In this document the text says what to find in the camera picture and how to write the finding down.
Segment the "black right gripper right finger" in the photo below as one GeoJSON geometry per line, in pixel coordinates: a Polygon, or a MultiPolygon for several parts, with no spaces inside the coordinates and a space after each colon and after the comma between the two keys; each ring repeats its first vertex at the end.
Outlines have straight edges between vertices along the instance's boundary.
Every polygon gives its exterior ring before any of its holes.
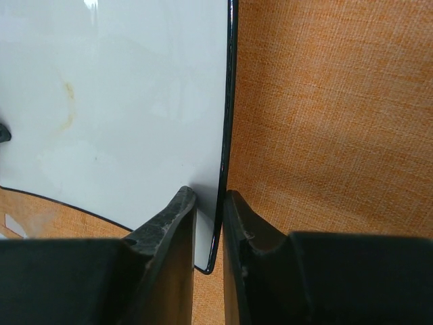
{"type": "Polygon", "coordinates": [[[291,232],[236,191],[223,212],[227,324],[431,324],[432,241],[291,232]]]}

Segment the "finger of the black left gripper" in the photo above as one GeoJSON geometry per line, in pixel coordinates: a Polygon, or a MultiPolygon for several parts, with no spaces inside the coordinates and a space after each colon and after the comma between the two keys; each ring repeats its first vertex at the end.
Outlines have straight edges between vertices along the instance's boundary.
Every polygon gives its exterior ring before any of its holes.
{"type": "Polygon", "coordinates": [[[0,143],[5,143],[5,142],[9,142],[12,138],[11,133],[9,132],[8,128],[3,125],[0,124],[0,143]]]}

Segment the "orange cloth placemat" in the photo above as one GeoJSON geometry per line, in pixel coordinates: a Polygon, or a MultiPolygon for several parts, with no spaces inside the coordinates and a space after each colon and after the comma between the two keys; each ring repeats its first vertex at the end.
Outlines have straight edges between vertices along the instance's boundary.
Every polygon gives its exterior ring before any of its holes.
{"type": "MultiPolygon", "coordinates": [[[[284,234],[432,241],[432,2],[237,2],[223,294],[228,191],[284,234]]],[[[136,229],[1,187],[1,241],[136,229]]]]}

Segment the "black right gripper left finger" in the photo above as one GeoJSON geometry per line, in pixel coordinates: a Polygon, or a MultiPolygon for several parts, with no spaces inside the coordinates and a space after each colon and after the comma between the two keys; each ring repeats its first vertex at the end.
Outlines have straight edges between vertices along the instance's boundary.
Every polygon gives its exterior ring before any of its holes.
{"type": "Polygon", "coordinates": [[[2,324],[190,324],[196,193],[121,239],[1,241],[2,324]]]}

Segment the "white square plate black rim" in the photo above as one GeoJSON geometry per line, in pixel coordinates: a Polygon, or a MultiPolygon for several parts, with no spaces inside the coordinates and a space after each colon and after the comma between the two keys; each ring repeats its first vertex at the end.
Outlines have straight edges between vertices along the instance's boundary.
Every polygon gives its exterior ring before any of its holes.
{"type": "Polygon", "coordinates": [[[182,186],[214,269],[237,1],[2,1],[1,187],[134,230],[182,186]]]}

